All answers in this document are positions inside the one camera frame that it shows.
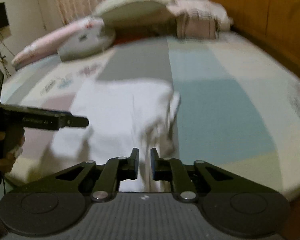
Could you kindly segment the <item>person's left hand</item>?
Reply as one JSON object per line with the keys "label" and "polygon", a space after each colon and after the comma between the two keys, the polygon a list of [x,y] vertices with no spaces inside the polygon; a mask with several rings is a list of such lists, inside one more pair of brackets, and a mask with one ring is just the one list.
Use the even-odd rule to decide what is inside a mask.
{"label": "person's left hand", "polygon": [[21,150],[25,142],[25,129],[18,128],[11,134],[11,140],[8,142],[5,132],[0,132],[0,172],[11,172],[13,165],[16,161],[16,152]]}

